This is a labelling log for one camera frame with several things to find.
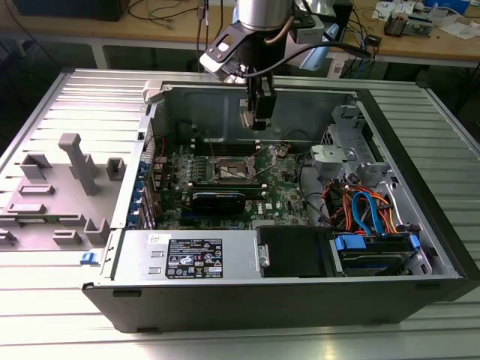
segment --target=white label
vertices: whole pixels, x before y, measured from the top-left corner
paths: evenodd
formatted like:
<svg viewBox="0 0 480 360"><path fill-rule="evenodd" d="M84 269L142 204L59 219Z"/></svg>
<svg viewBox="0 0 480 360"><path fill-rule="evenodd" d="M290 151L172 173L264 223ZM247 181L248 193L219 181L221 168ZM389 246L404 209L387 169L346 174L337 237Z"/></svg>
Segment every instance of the white label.
<svg viewBox="0 0 480 360"><path fill-rule="evenodd" d="M207 272L222 272L222 268L221 267L218 267L218 268L205 268L205 270Z"/></svg>
<svg viewBox="0 0 480 360"><path fill-rule="evenodd" d="M172 234L150 234L148 236L149 244L163 244L172 238Z"/></svg>

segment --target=power supply label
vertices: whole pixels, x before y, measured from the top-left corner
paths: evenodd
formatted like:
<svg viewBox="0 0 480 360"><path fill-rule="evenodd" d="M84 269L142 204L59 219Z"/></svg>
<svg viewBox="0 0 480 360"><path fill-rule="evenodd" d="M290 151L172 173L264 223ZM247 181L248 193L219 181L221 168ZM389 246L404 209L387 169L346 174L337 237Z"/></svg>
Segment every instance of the power supply label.
<svg viewBox="0 0 480 360"><path fill-rule="evenodd" d="M224 276L221 238L170 239L166 259L169 279L212 279Z"/></svg>

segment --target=motherboard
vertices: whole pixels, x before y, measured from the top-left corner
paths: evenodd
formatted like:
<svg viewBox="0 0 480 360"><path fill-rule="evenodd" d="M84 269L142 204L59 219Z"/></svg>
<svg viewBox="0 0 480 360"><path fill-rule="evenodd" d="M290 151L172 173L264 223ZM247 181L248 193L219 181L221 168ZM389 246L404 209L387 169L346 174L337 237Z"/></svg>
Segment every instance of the motherboard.
<svg viewBox="0 0 480 360"><path fill-rule="evenodd" d="M296 156L279 145L180 145L154 171L159 230L308 224Z"/></svg>

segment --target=aluminum workbench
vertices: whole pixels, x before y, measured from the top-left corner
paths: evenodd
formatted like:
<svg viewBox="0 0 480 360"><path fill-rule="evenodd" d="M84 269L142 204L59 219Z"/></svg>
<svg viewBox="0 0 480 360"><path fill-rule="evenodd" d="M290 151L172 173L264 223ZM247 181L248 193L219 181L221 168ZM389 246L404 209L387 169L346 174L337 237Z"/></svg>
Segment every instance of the aluminum workbench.
<svg viewBox="0 0 480 360"><path fill-rule="evenodd" d="M105 164L111 157L128 163L135 129L146 111L146 82L168 76L117 70L61 74L0 159L0 208L23 176L19 162L26 153L43 152L57 163L64 161L56 143L65 131L81 134L96 164ZM182 76L187 81L192 77ZM209 75L195 77L214 81ZM331 88L352 84L351 80L302 81ZM355 87L371 91L480 265L479 145L428 89L410 82L376 81L355 81ZM480 358L478 289L454 303L426 307L399 325L122 334L79 289L98 271L80 266L82 253L0 252L3 359L111 355L122 359Z"/></svg>

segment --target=circuit board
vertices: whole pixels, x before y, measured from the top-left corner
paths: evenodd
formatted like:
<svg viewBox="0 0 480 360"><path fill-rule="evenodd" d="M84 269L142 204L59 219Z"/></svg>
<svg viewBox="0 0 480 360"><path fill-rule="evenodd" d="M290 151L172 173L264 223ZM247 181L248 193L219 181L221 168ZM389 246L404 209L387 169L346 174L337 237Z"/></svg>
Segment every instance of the circuit board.
<svg viewBox="0 0 480 360"><path fill-rule="evenodd" d="M158 229L252 230L261 225L308 224L306 204L295 183L293 154L277 158L271 167L269 151L262 151L255 158L212 157L195 155L180 146L167 152L166 159L163 181L157 186L161 207ZM202 191L244 194L243 211L227 215L193 214L189 197Z"/></svg>

